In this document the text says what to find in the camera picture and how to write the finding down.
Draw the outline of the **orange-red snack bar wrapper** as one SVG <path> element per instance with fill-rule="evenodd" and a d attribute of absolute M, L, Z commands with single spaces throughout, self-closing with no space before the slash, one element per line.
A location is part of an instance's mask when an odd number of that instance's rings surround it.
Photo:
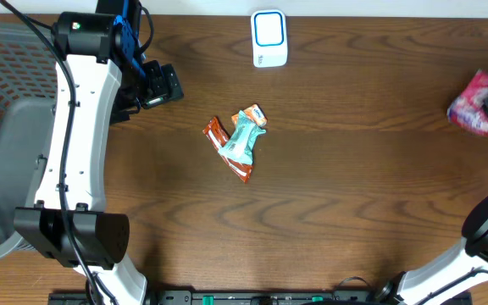
<path fill-rule="evenodd" d="M 219 122 L 217 117 L 209 120 L 202 133 L 208 138 L 215 151 L 223 159 L 225 164 L 239 177 L 241 181 L 247 183 L 252 175 L 253 166 L 243 164 L 229 155 L 230 136 Z"/>

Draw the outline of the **small orange tissue pack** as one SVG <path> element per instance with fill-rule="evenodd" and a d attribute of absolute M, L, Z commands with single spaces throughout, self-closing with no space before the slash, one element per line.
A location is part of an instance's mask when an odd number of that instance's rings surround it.
<path fill-rule="evenodd" d="M 250 125 L 253 122 L 258 127 L 264 127 L 268 123 L 263 110 L 257 104 L 239 110 L 231 117 L 231 121 L 234 126 Z"/>

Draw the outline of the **mint green wipes pack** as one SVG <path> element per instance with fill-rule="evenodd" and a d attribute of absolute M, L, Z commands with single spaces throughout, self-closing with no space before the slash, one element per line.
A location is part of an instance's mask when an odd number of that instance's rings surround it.
<path fill-rule="evenodd" d="M 229 155 L 243 164 L 253 164 L 253 147 L 259 136 L 266 130 L 258 127 L 253 122 L 250 125 L 238 125 L 229 140 Z"/>

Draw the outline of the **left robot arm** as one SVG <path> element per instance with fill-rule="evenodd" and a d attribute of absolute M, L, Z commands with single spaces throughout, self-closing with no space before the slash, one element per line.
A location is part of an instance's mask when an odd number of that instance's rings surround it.
<path fill-rule="evenodd" d="M 90 304 L 143 304 L 147 278 L 128 252 L 130 222 L 108 213 L 103 182 L 108 129 L 183 98 L 174 68 L 146 61 L 137 1 L 101 1 L 64 12 L 45 45 L 56 60 L 57 102 L 42 181 L 14 228 L 42 256 L 86 277 Z"/>

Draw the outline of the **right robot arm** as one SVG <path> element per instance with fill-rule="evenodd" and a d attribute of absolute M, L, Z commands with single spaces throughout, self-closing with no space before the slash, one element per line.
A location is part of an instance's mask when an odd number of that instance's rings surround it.
<path fill-rule="evenodd" d="M 488 87 L 458 97 L 447 110 L 453 124 L 488 135 Z M 462 238 L 425 266 L 399 274 L 374 295 L 384 304 L 442 304 L 488 281 L 488 196 L 465 219 Z"/>

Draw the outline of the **grey plastic mesh basket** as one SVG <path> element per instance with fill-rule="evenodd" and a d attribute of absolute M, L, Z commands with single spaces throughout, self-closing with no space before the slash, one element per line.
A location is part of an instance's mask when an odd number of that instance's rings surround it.
<path fill-rule="evenodd" d="M 0 258 L 30 245 L 14 229 L 30 208 L 53 129 L 56 62 L 26 26 L 0 23 Z"/>

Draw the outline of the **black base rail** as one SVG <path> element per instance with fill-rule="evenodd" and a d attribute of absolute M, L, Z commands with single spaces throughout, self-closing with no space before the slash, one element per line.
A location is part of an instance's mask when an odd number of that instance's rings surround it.
<path fill-rule="evenodd" d="M 373 293 L 357 290 L 335 292 L 191 292 L 160 291 L 149 293 L 143 304 L 147 305 L 297 305 L 297 304 L 379 304 L 373 301 Z M 86 305 L 90 304 L 85 292 L 51 293 L 48 305 Z M 463 292 L 442 304 L 472 305 L 469 292 Z"/>

